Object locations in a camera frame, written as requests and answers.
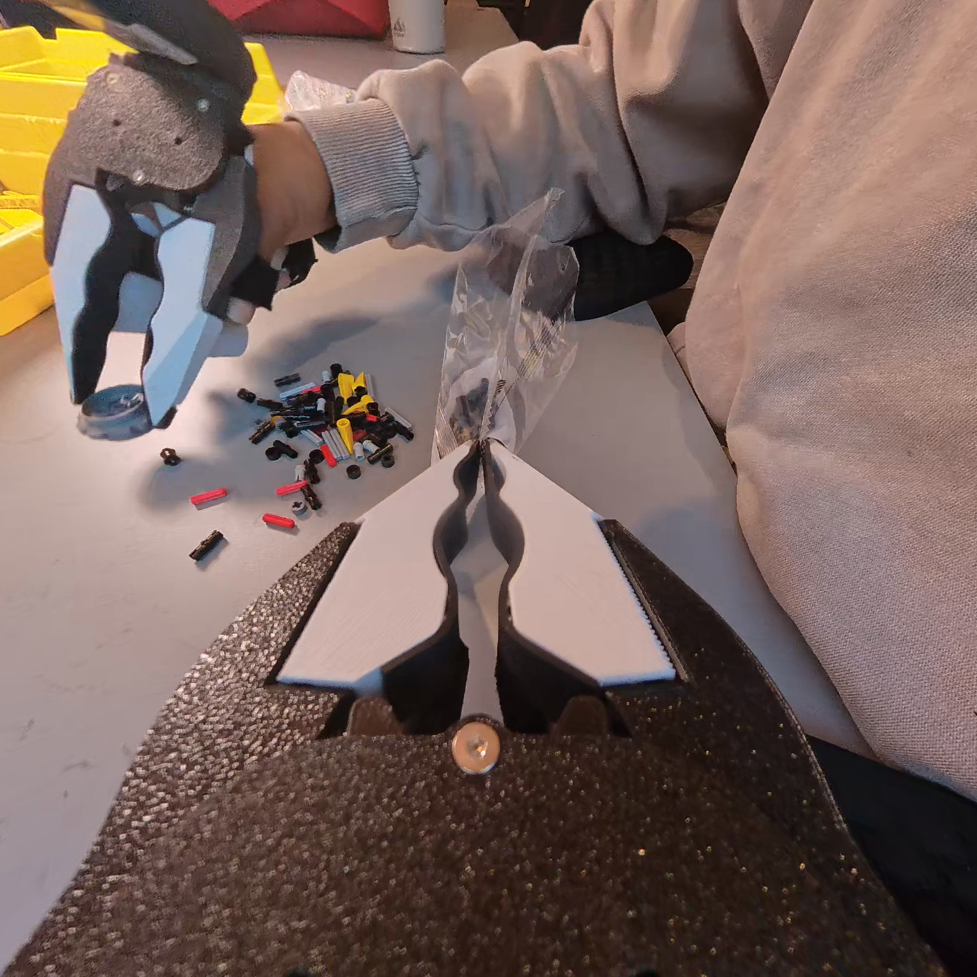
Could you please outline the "person's right forearm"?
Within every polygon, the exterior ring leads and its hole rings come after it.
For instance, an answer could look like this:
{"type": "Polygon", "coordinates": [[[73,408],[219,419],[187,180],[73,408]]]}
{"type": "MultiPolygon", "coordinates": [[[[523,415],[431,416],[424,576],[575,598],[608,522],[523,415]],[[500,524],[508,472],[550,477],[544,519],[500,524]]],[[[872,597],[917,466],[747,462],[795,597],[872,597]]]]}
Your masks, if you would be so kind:
{"type": "Polygon", "coordinates": [[[604,225],[652,241],[729,195],[796,38],[788,13],[595,2],[575,45],[378,71],[353,103],[293,116],[334,188],[321,243],[458,250],[553,189],[551,240],[604,225]]]}

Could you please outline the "grey round plastic wheel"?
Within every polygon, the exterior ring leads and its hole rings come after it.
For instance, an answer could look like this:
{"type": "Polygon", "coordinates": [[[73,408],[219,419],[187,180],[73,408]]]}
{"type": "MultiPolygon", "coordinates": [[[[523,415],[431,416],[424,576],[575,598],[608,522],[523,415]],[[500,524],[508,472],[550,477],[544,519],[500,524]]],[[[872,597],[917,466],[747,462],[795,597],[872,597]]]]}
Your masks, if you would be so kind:
{"type": "Polygon", "coordinates": [[[77,430],[97,441],[122,442],[153,430],[145,390],[140,384],[121,384],[86,397],[81,403],[77,430]]]}

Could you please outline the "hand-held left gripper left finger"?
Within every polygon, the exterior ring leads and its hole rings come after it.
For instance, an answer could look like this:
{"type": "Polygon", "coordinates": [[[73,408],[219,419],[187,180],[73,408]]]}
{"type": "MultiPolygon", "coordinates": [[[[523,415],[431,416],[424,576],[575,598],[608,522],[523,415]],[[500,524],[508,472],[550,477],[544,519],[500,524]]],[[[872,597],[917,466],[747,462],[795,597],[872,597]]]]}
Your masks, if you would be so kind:
{"type": "Polygon", "coordinates": [[[480,446],[470,442],[368,510],[300,624],[280,683],[351,691],[465,688],[451,563],[467,541],[480,446]]]}

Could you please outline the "white bottle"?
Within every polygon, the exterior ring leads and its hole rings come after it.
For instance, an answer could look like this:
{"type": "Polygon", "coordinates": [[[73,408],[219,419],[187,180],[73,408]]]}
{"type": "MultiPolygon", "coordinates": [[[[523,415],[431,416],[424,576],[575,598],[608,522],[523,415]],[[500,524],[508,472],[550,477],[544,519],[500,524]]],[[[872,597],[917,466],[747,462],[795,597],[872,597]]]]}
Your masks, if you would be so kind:
{"type": "Polygon", "coordinates": [[[411,55],[436,55],[446,50],[446,2],[390,0],[393,48],[411,55]]]}

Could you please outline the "person's beige printed sweatshirt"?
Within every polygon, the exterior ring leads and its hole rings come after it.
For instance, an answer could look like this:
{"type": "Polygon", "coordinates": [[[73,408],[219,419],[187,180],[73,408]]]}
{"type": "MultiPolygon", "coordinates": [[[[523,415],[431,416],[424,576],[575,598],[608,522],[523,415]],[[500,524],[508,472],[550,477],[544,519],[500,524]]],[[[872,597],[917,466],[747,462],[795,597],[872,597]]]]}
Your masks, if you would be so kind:
{"type": "Polygon", "coordinates": [[[750,143],[689,313],[769,589],[883,760],[975,798],[975,2],[704,2],[750,143]]]}

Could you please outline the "clear plastic bag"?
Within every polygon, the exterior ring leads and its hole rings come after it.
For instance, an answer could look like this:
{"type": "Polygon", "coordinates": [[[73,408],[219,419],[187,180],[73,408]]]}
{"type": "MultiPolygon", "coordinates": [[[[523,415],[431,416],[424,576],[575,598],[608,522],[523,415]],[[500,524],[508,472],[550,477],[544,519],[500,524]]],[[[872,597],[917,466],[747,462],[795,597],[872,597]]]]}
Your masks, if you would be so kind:
{"type": "Polygon", "coordinates": [[[494,438],[519,453],[577,356],[580,265],[544,237],[551,189],[463,250],[446,328],[432,460],[494,438]]]}

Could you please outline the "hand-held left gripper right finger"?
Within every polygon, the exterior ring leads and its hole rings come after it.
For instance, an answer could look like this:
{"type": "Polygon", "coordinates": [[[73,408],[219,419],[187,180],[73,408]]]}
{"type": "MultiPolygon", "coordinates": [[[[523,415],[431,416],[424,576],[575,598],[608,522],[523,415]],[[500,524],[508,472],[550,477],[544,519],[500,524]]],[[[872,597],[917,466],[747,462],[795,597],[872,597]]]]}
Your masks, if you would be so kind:
{"type": "Polygon", "coordinates": [[[675,679],[597,513],[498,441],[485,498],[518,636],[601,687],[675,679]]]}

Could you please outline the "person's right hand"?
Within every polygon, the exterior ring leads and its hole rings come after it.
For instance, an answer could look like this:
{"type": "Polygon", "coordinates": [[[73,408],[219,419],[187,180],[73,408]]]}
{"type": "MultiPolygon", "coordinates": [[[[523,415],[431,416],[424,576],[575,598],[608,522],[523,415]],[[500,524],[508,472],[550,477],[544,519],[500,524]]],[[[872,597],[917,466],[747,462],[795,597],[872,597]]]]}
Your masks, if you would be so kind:
{"type": "Polygon", "coordinates": [[[258,306],[270,308],[276,291],[303,282],[315,263],[313,239],[335,226],[330,179],[319,149],[298,116],[245,127],[237,124],[224,135],[225,149],[241,152],[256,173],[256,206],[261,240],[252,269],[262,284],[264,268],[277,275],[271,291],[253,298],[238,287],[227,303],[226,323],[245,326],[258,306]]]}

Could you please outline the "red box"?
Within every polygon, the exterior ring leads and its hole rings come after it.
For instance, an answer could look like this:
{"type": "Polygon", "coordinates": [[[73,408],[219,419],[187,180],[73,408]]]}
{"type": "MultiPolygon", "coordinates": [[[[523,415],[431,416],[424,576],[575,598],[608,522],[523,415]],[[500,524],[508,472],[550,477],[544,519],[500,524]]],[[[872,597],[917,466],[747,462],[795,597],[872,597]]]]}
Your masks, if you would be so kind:
{"type": "Polygon", "coordinates": [[[243,34],[384,39],[387,1],[210,1],[243,34]]]}

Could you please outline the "grey desk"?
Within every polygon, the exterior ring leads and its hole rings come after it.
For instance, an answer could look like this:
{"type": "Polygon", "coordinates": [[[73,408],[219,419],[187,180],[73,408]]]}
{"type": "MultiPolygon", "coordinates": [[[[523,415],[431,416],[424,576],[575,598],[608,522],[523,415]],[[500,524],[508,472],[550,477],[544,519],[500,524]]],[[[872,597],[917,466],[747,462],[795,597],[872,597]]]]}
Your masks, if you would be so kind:
{"type": "MultiPolygon", "coordinates": [[[[208,360],[172,422],[89,440],[53,311],[2,337],[1,957],[66,889],[147,729],[199,656],[336,523],[428,466],[459,257],[383,240],[320,254],[257,315],[243,356],[208,360]],[[248,442],[274,378],[331,362],[371,374],[414,426],[389,471],[324,479],[294,532],[287,462],[248,442]]],[[[652,311],[582,324],[570,373],[522,451],[619,520],[736,629],[806,732],[865,743],[739,533],[735,477],[652,311]]]]}

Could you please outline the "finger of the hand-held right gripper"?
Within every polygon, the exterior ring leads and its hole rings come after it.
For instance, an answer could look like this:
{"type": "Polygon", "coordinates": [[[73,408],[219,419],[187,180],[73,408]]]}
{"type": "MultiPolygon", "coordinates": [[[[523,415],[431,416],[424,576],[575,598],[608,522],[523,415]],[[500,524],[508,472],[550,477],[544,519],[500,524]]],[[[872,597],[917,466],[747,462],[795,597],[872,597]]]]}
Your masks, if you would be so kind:
{"type": "Polygon", "coordinates": [[[227,323],[202,305],[213,238],[212,224],[187,218],[165,229],[157,242],[162,297],[150,321],[152,350],[141,369],[154,428],[167,424],[205,360],[238,357],[247,347],[245,325],[227,323]]]}
{"type": "Polygon", "coordinates": [[[162,349],[156,319],[165,293],[156,248],[164,211],[144,194],[70,189],[51,272],[74,404],[96,392],[108,338],[123,317],[146,334],[141,377],[149,405],[166,405],[152,359],[162,349]]]}

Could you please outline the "crumpled clear plastic wrap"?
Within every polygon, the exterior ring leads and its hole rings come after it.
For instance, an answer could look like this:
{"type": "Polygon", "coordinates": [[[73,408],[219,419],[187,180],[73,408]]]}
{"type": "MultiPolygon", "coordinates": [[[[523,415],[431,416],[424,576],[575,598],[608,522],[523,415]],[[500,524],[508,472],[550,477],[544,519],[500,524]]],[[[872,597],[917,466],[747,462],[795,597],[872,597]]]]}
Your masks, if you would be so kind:
{"type": "Polygon", "coordinates": [[[320,110],[326,107],[353,104],[353,89],[295,70],[284,90],[284,104],[289,112],[320,110]]]}

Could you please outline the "yellow storage bin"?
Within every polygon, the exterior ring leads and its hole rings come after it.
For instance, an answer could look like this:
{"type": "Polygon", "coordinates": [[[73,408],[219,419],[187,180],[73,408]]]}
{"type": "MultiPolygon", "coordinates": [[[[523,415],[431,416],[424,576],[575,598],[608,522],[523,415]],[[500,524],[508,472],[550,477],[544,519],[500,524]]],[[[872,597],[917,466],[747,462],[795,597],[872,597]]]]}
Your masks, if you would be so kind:
{"type": "Polygon", "coordinates": [[[199,65],[133,53],[104,33],[2,29],[2,334],[54,301],[49,266],[76,185],[144,194],[165,207],[165,229],[187,218],[212,224],[202,305],[226,314],[260,228],[247,213],[253,168],[224,135],[278,121],[284,108],[263,46],[237,51],[253,64],[246,103],[199,65]]]}

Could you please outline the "pile of mixed small plastic parts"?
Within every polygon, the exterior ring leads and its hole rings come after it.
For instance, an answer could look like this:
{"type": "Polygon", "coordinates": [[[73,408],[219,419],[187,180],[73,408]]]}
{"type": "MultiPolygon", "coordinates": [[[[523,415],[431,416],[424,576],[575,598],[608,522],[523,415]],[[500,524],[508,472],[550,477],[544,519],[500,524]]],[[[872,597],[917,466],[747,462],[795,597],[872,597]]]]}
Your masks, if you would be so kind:
{"type": "Polygon", "coordinates": [[[426,468],[430,433],[351,355],[196,385],[140,484],[146,548],[174,580],[269,577],[426,468]]]}

